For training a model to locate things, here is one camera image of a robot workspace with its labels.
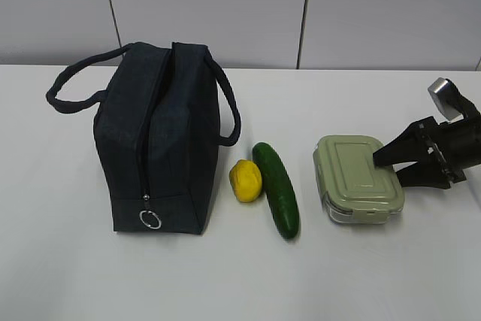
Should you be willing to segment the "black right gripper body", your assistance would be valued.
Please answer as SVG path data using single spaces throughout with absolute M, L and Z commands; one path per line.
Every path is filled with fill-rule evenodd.
M 435 152 L 450 183 L 465 181 L 464 169 L 480 164 L 479 115 L 451 123 L 437 123 L 433 117 L 427 117 L 410 125 L 439 125 L 439 133 L 428 151 Z

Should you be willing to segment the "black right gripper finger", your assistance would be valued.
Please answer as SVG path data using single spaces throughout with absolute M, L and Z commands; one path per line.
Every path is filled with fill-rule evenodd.
M 402 187 L 449 189 L 449 178 L 437 163 L 416 162 L 396 172 Z
M 374 165 L 385 167 L 404 162 L 417 162 L 439 168 L 435 152 L 428 148 L 434 144 L 439 125 L 409 125 L 396 139 L 373 153 Z

